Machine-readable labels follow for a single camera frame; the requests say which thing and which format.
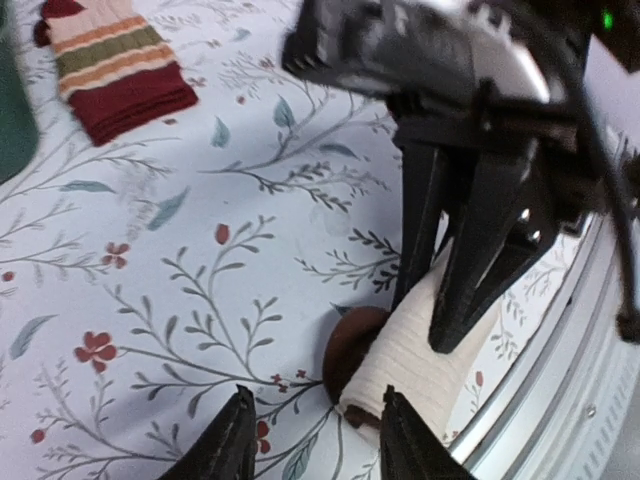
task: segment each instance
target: green fabric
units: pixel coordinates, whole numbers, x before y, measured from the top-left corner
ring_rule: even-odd
[[[23,170],[38,147],[38,127],[10,45],[6,1],[0,0],[0,184]]]
[[[59,78],[93,67],[121,53],[151,47],[161,42],[162,37],[158,32],[152,26],[147,26],[63,53],[56,59]]]

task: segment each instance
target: leaf pattern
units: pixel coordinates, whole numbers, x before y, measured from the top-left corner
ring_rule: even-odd
[[[158,212],[147,225],[147,230],[155,232],[165,223],[171,220],[173,216],[178,213],[180,207],[182,207],[182,203],[184,202],[184,199],[186,198],[188,193],[189,187],[185,188],[182,193],[176,195],[175,197],[171,197],[160,202],[158,204]]]
[[[289,459],[282,473],[282,480],[300,480],[307,471],[311,453],[318,443],[318,435],[313,435]]]
[[[335,154],[335,155],[343,155],[345,157],[358,158],[358,156],[355,153],[353,153],[353,150],[351,150],[349,147],[341,143],[325,143],[320,145],[318,147],[318,150],[326,154]]]
[[[66,185],[60,187],[61,192],[110,192],[116,193],[111,187],[105,185],[101,182],[96,181],[88,181],[88,180],[74,180],[73,182],[69,182]]]
[[[20,333],[18,333],[16,339],[11,344],[11,348],[9,348],[9,354],[12,360],[16,360],[27,353],[27,349],[31,345],[34,335],[52,318],[55,318],[55,315],[33,318],[22,327]]]
[[[225,148],[231,139],[231,132],[220,118],[216,117],[216,132],[211,139],[211,145],[215,148]]]
[[[241,42],[242,40],[246,39],[249,35],[251,35],[251,32],[249,30],[247,30],[246,28],[238,28],[236,30],[236,34],[233,37],[233,40],[231,40],[232,42]]]
[[[327,402],[318,338],[391,301],[394,122],[280,69],[293,2],[141,1],[199,102],[100,148],[30,40],[38,9],[14,2],[42,134],[0,185],[0,463],[8,478],[154,480],[241,384],[257,478],[375,480],[378,457]],[[443,441],[525,348],[578,245],[561,237],[505,294]]]
[[[280,97],[280,100],[273,112],[273,123],[280,128],[291,128],[296,123],[291,107],[282,97]]]

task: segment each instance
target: folded cloth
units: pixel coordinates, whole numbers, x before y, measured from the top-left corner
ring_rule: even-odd
[[[452,353],[431,349],[431,313],[450,252],[448,245],[394,310],[340,395],[336,409],[373,445],[379,443],[388,385],[405,395],[438,438],[444,436],[469,370],[500,316],[498,300]]]
[[[94,145],[198,102],[131,0],[47,0],[41,16],[35,42],[53,46],[60,97]]]

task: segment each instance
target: black cable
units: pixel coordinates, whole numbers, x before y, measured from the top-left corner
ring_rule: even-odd
[[[484,3],[509,15],[514,24],[528,35],[534,58],[556,70],[565,86],[569,101],[577,113],[578,126],[589,143],[593,166],[604,180],[618,239],[624,294],[622,310],[618,314],[618,328],[624,340],[640,342],[640,305],[637,298],[640,250],[633,234],[632,198],[621,166],[616,165],[607,153],[606,128],[584,85],[576,59],[572,58],[564,42],[557,38],[554,29],[544,19],[529,8],[515,4],[514,0],[473,0],[471,3]]]

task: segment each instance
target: screw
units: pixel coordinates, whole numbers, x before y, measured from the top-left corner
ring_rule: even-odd
[[[540,230],[536,230],[529,236],[529,240],[531,240],[532,242],[538,243],[540,241],[541,235],[542,234],[540,233]]]

